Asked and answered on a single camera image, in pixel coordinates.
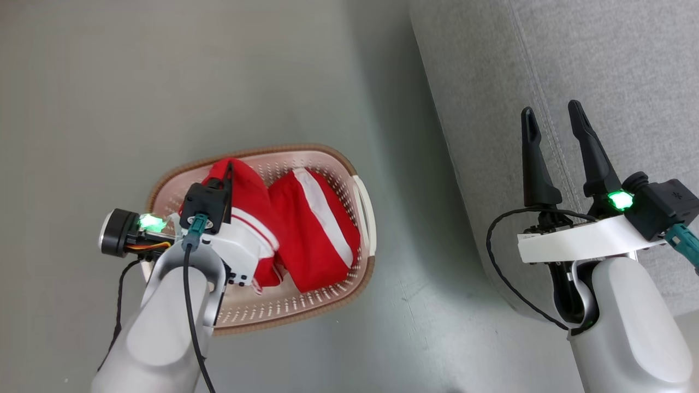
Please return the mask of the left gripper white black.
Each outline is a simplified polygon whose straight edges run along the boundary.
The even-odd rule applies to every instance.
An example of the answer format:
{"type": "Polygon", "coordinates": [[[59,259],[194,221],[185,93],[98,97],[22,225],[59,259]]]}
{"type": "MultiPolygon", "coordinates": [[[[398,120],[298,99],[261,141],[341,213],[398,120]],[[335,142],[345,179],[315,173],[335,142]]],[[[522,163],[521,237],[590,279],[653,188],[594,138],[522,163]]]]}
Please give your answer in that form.
{"type": "Polygon", "coordinates": [[[224,207],[221,224],[215,229],[210,222],[200,235],[191,229],[194,220],[182,226],[180,215],[157,216],[114,209],[102,224],[99,249],[105,255],[124,258],[135,256],[147,261],[145,278],[161,276],[185,264],[203,271],[222,271],[225,281],[240,287],[251,286],[262,255],[262,245],[252,230],[240,222],[230,223],[234,188],[234,164],[227,162],[222,176],[224,207]]]}

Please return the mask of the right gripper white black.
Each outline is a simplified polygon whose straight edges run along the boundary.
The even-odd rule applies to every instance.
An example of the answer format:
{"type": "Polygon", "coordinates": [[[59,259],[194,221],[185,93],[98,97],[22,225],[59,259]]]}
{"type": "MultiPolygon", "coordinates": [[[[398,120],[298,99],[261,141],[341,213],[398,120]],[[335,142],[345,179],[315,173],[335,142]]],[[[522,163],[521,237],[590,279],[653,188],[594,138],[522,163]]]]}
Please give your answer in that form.
{"type": "Polygon", "coordinates": [[[518,212],[557,212],[588,222],[545,234],[519,235],[518,250],[522,262],[539,264],[597,259],[663,245],[665,240],[662,238],[645,239],[632,222],[614,208],[609,194],[622,190],[620,179],[582,104],[578,100],[570,100],[567,111],[572,134],[579,142],[582,154],[585,173],[583,193],[593,201],[588,214],[613,217],[595,221],[576,212],[554,209],[562,203],[562,195],[553,184],[540,149],[541,133],[534,110],[527,106],[521,113],[523,199],[526,208],[518,209],[518,212]]]}

